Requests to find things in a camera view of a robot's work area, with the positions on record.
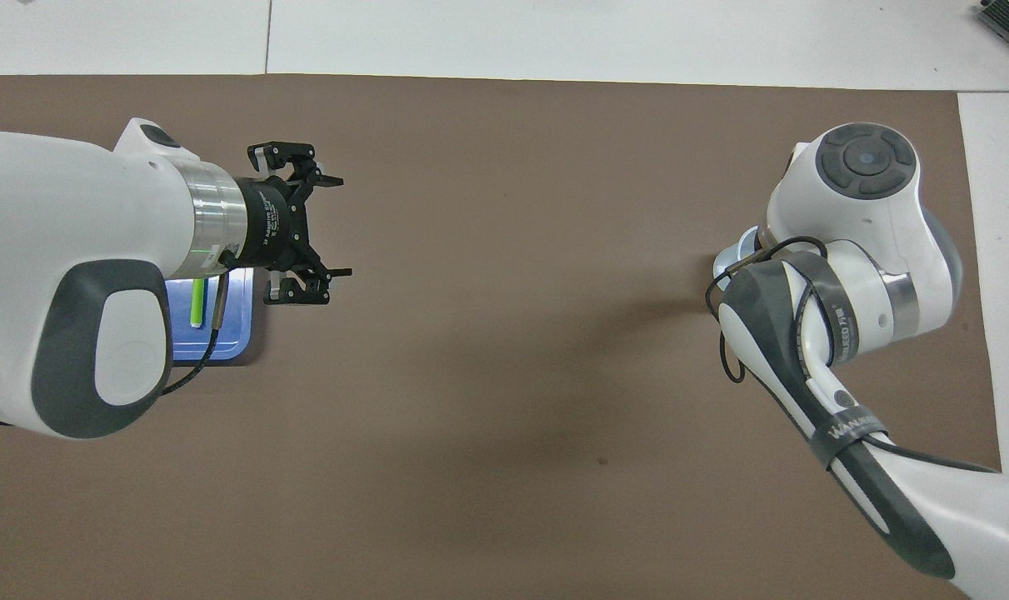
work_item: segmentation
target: white robotic arm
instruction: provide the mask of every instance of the white robotic arm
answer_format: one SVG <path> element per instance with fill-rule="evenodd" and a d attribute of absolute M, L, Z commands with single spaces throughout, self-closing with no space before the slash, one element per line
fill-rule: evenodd
<path fill-rule="evenodd" d="M 897 448 L 830 371 L 941 327 L 960 258 L 919 203 L 919 158 L 869 122 L 798 144 L 755 250 L 717 307 L 730 348 L 902 559 L 975 598 L 1009 598 L 1009 476 Z"/>
<path fill-rule="evenodd" d="M 141 118 L 115 151 L 0 132 L 0 425 L 84 440 L 141 416 L 172 366 L 165 278 L 266 266 L 295 275 L 268 304 L 329 302 L 351 270 L 315 254 L 305 201 L 343 182 L 308 144 L 248 155 L 260 178 L 232 177 Z"/>

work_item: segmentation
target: green object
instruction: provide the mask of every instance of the green object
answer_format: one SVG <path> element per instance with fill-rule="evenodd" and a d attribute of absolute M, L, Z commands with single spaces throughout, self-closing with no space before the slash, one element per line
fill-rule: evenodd
<path fill-rule="evenodd" d="M 189 327 L 200 329 L 204 325 L 204 281 L 193 280 L 193 292 L 189 296 Z"/>

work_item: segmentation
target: gray control pad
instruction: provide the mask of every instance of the gray control pad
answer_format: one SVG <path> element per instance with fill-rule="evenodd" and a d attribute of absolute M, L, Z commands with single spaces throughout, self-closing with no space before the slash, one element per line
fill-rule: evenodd
<path fill-rule="evenodd" d="M 819 176 L 836 193 L 880 200 L 915 175 L 915 149 L 900 133 L 874 122 L 851 122 L 827 132 L 815 153 Z"/>

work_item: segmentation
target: gray strap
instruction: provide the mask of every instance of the gray strap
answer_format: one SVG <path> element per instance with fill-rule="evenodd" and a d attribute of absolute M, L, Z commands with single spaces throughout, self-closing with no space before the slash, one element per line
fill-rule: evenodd
<path fill-rule="evenodd" d="M 834 457 L 854 442 L 870 434 L 885 432 L 886 426 L 874 416 L 869 407 L 855 405 L 829 415 L 815 427 L 808 439 L 808 448 L 823 468 L 830 468 Z"/>
<path fill-rule="evenodd" d="M 840 285 L 840 279 L 834 273 L 830 263 L 823 257 L 810 252 L 794 252 L 782 259 L 797 269 L 815 291 L 815 301 L 819 303 L 826 324 L 830 330 L 830 339 L 834 343 L 830 364 L 840 364 L 852 360 L 859 351 L 859 327 L 856 324 L 856 311 L 852 308 L 849 295 Z"/>

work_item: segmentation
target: brown mat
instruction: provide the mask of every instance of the brown mat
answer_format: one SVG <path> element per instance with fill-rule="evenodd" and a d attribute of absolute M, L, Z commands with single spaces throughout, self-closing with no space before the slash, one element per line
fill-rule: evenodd
<path fill-rule="evenodd" d="M 900 129 L 966 289 L 840 379 L 899 444 L 996 466 L 954 94 L 0 77 L 0 129 L 111 147 L 130 117 L 235 174 L 311 141 L 347 182 L 314 246 L 356 276 L 126 432 L 0 429 L 0 598 L 961 597 L 730 384 L 701 303 L 794 141 Z"/>

